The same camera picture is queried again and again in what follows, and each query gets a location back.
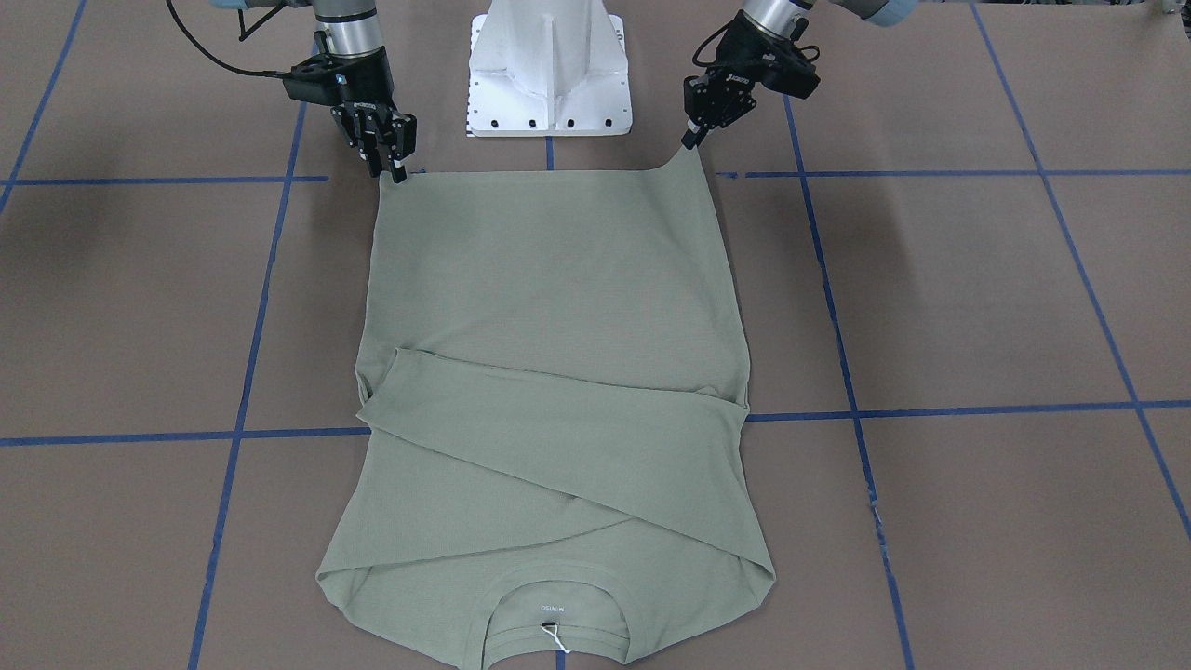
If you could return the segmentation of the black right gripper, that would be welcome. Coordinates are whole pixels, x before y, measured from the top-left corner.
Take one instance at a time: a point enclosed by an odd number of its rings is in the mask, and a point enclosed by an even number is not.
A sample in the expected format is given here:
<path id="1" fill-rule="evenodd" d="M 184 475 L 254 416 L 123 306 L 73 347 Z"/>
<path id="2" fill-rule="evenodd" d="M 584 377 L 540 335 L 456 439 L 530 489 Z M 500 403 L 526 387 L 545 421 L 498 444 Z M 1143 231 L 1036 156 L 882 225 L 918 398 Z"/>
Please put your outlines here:
<path id="1" fill-rule="evenodd" d="M 392 182 L 409 179 L 404 158 L 416 152 L 418 120 L 395 106 L 395 84 L 387 46 L 349 57 L 322 50 L 336 86 L 331 111 L 349 148 L 368 165 L 372 179 L 384 173 L 384 158 Z"/>

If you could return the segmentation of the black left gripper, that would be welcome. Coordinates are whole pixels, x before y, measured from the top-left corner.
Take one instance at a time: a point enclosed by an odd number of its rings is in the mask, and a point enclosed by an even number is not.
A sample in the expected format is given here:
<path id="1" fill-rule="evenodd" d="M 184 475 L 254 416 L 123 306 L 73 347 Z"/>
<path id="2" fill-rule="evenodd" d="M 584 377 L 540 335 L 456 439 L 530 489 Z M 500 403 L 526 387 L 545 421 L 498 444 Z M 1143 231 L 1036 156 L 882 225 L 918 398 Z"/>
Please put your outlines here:
<path id="1" fill-rule="evenodd" d="M 754 87 L 806 99 L 819 84 L 817 46 L 797 46 L 807 30 L 805 11 L 738 11 L 697 46 L 692 64 L 703 73 L 682 81 L 688 130 L 682 148 L 694 150 L 709 131 L 731 126 L 756 108 Z"/>

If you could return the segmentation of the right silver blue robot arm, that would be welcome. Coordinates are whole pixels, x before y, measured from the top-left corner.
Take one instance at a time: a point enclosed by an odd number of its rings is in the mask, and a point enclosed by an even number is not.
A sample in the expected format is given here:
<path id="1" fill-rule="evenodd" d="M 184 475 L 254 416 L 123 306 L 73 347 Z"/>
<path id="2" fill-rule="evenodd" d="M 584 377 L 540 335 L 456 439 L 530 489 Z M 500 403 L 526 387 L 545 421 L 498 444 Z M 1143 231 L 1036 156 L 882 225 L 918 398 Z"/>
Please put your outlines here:
<path id="1" fill-rule="evenodd" d="M 366 162 L 370 177 L 388 173 L 399 184 L 409 177 L 405 161 L 416 150 L 417 119 L 395 106 L 395 84 L 384 46 L 374 1 L 216 1 L 216 7 L 237 13 L 247 40 L 285 8 L 314 12 L 314 55 L 289 71 L 256 71 L 278 79 L 294 101 L 328 107 L 339 124 L 349 148 Z M 247 25 L 244 12 L 267 13 Z"/>

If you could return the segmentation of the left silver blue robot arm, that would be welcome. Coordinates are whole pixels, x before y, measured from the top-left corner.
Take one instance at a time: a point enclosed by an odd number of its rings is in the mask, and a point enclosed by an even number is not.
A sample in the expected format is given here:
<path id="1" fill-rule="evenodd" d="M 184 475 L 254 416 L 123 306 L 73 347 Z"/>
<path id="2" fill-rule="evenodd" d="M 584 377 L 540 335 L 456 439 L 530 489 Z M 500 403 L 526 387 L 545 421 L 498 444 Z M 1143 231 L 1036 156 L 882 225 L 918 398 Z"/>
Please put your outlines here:
<path id="1" fill-rule="evenodd" d="M 964 6 L 741 1 L 682 84 L 684 148 L 722 167 L 908 170 L 939 165 L 929 123 Z"/>

